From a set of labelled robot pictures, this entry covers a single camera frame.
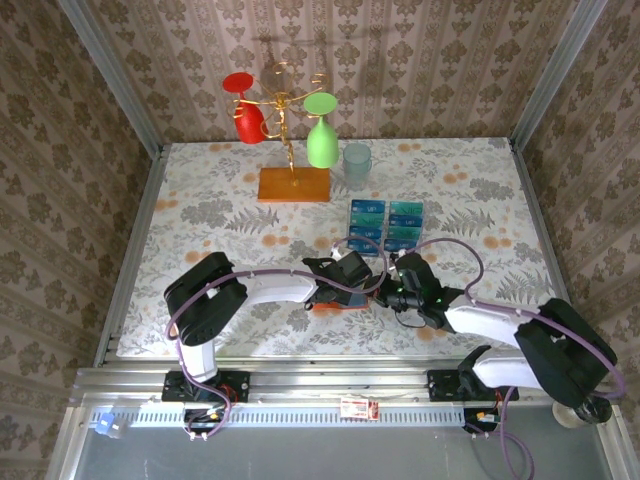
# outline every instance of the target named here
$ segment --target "robotic arm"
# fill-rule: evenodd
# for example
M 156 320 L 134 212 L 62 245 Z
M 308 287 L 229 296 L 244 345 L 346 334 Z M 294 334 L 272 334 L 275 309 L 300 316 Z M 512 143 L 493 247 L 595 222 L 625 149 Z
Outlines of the robotic arm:
M 501 353 L 489 346 L 478 347 L 460 364 L 459 382 L 471 398 L 509 385 L 543 389 L 551 398 L 573 409 L 592 404 L 592 394 L 607 369 L 583 346 L 519 310 L 492 302 L 475 302 L 460 289 L 441 286 L 428 263 L 417 253 L 392 259 L 398 279 L 387 275 L 368 294 L 378 305 L 396 313 L 415 310 L 432 328 L 481 335 L 517 349 Z M 216 252 L 185 273 L 165 291 L 171 315 L 206 285 L 230 276 L 233 267 L 224 253 Z M 380 280 L 380 276 L 372 277 L 371 269 L 357 252 L 337 261 L 304 259 L 296 270 L 351 288 L 366 289 Z M 310 278 L 312 275 L 283 275 L 282 269 L 261 273 L 221 283 L 217 292 L 209 295 L 213 292 L 210 290 L 178 318 L 176 326 L 184 366 L 197 381 L 215 385 L 219 372 L 214 339 L 241 306 L 293 301 L 310 309 L 314 304 L 335 302 L 350 306 L 363 300 L 362 294 L 348 293 Z M 611 348 L 568 303 L 552 299 L 539 307 L 539 312 L 580 335 L 615 365 L 617 358 Z

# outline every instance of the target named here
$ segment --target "patterned wallpaper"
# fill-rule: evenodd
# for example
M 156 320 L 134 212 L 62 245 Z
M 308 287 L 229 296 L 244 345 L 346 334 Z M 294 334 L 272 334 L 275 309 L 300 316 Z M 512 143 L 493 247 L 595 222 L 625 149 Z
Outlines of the patterned wallpaper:
M 577 0 L 88 3 L 169 143 L 237 138 L 222 80 L 280 60 L 329 75 L 342 138 L 509 136 Z
M 44 478 L 149 159 L 55 1 L 0 2 L 0 477 Z
M 630 384 L 640 452 L 640 2 L 609 0 L 524 154 L 572 299 Z

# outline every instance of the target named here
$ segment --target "white robotic arm segment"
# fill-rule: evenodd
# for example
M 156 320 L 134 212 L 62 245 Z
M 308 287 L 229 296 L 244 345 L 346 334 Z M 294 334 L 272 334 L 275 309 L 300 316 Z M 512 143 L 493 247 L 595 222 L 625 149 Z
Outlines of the white robotic arm segment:
M 487 350 L 473 365 L 473 373 L 488 388 L 505 385 L 542 390 L 522 352 Z
M 242 266 L 236 268 L 238 271 L 251 270 Z M 294 269 L 311 273 L 306 265 L 296 265 Z M 243 307 L 268 302 L 305 303 L 318 289 L 313 279 L 300 275 L 254 275 L 238 278 L 238 282 L 247 287 L 247 299 Z
M 514 335 L 520 325 L 531 320 L 528 317 L 509 315 L 484 306 L 473 305 L 464 295 L 460 295 L 449 304 L 445 316 L 455 333 L 481 335 L 517 349 L 520 349 L 520 346 Z
M 215 340 L 211 339 L 194 347 L 180 345 L 185 369 L 200 383 L 206 382 L 218 374 L 214 342 Z

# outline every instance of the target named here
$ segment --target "floral tablecloth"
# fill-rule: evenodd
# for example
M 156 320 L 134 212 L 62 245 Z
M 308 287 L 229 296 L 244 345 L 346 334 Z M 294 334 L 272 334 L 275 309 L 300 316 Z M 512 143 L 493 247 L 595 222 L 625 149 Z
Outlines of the floral tablecloth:
M 364 140 L 373 168 L 366 190 L 350 192 L 341 166 L 331 172 L 329 203 L 257 202 L 262 166 L 286 166 L 277 142 L 174 144 L 118 355 L 175 357 L 163 339 L 165 288 L 201 258 L 224 251 L 235 263 L 299 264 L 326 256 L 347 232 L 352 198 L 424 201 L 423 238 L 451 236 L 474 246 L 486 274 L 484 298 L 540 304 L 553 296 L 529 208 L 506 139 Z M 304 142 L 295 142 L 299 164 Z M 477 273 L 455 244 L 421 252 L 442 283 L 463 287 Z M 378 268 L 380 260 L 373 262 Z M 292 303 L 243 308 L 218 339 L 219 355 L 465 355 L 486 342 L 430 328 L 408 329 L 377 305 L 351 312 L 306 312 Z

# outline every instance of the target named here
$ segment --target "clear glass cup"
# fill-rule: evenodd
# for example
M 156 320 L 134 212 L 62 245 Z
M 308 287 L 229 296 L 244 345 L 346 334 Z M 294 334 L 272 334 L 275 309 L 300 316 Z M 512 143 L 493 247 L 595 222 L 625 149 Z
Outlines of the clear glass cup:
M 342 152 L 344 179 L 349 190 L 362 190 L 369 178 L 371 149 L 364 143 L 350 143 Z

